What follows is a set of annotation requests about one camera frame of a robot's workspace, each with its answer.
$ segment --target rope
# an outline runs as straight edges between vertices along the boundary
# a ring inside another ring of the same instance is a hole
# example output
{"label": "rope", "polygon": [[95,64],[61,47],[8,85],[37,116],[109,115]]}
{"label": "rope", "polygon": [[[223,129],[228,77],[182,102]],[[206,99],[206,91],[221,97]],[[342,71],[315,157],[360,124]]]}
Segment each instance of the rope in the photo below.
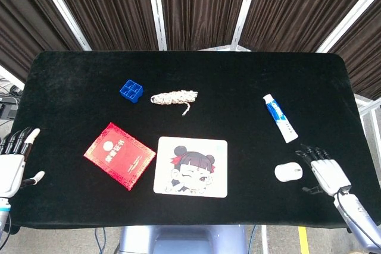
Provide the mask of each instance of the rope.
{"label": "rope", "polygon": [[195,102],[197,98],[197,92],[191,90],[180,90],[179,92],[160,93],[158,95],[151,96],[151,102],[153,104],[169,105],[169,104],[186,104],[188,107],[183,113],[183,116],[189,111],[191,105],[189,102]]}

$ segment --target brown curtain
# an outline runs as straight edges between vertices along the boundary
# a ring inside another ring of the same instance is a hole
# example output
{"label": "brown curtain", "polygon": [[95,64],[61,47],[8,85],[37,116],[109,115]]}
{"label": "brown curtain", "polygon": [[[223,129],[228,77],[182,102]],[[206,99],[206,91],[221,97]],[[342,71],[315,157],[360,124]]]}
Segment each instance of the brown curtain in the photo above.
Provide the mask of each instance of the brown curtain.
{"label": "brown curtain", "polygon": [[51,0],[0,0],[0,65],[25,81],[44,50],[81,50]]}
{"label": "brown curtain", "polygon": [[151,0],[65,1],[92,49],[158,49]]}
{"label": "brown curtain", "polygon": [[375,0],[329,52],[344,59],[355,93],[381,97],[381,0]]}
{"label": "brown curtain", "polygon": [[168,50],[232,43],[242,0],[162,0]]}
{"label": "brown curtain", "polygon": [[252,0],[239,45],[315,52],[358,0]]}

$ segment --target blue plastic cube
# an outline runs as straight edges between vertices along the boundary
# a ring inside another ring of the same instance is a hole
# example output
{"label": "blue plastic cube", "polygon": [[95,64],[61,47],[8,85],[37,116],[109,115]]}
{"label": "blue plastic cube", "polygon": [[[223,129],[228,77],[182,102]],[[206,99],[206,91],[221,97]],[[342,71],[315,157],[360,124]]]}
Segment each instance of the blue plastic cube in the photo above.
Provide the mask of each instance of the blue plastic cube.
{"label": "blue plastic cube", "polygon": [[141,85],[135,83],[132,80],[128,80],[126,84],[119,91],[122,97],[128,99],[134,104],[138,102],[139,97],[143,94],[143,88]]}

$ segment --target red book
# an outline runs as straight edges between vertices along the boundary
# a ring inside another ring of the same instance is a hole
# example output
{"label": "red book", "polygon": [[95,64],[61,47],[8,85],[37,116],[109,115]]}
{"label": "red book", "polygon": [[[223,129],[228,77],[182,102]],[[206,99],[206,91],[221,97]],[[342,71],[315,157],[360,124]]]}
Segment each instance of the red book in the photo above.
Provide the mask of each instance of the red book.
{"label": "red book", "polygon": [[131,190],[155,152],[110,123],[84,156]]}

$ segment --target toothpaste tube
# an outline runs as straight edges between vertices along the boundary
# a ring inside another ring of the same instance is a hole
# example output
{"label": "toothpaste tube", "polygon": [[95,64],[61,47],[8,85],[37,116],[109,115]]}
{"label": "toothpaste tube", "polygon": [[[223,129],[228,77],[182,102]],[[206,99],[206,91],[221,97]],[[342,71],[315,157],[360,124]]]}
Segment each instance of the toothpaste tube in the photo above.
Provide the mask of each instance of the toothpaste tube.
{"label": "toothpaste tube", "polygon": [[282,133],[286,143],[289,143],[298,138],[297,133],[292,128],[290,122],[280,109],[279,104],[275,101],[275,99],[273,99],[271,95],[265,95],[263,99],[266,103],[268,111],[270,111],[271,116],[274,118],[276,125],[278,125],[278,128]]}

